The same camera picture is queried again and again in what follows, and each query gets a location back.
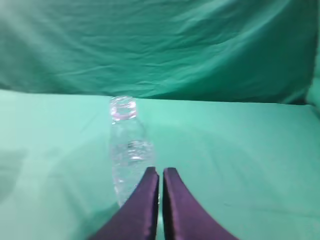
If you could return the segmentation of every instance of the plastic water bottle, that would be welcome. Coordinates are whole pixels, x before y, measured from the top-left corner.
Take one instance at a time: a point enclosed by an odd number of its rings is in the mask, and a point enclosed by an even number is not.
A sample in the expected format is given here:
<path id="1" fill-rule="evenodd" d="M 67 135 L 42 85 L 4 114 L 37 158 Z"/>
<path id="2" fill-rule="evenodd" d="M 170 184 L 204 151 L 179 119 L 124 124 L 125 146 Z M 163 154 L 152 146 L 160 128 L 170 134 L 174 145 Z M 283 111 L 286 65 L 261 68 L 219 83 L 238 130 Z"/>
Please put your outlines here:
<path id="1" fill-rule="evenodd" d="M 130 96 L 112 98 L 110 155 L 118 204 L 130 197 L 147 167 L 155 165 L 154 148 L 137 118 L 136 101 Z"/>

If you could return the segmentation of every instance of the green cloth backdrop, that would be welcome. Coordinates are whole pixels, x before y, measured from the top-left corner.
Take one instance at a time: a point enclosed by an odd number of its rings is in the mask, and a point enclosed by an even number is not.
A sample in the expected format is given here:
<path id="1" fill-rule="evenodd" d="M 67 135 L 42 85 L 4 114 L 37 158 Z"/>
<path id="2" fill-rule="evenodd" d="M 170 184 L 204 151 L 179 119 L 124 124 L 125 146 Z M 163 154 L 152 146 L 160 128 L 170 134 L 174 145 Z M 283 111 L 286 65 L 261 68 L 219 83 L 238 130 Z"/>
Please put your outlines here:
<path id="1" fill-rule="evenodd" d="M 1 0 L 0 87 L 291 103 L 316 35 L 316 0 Z"/>

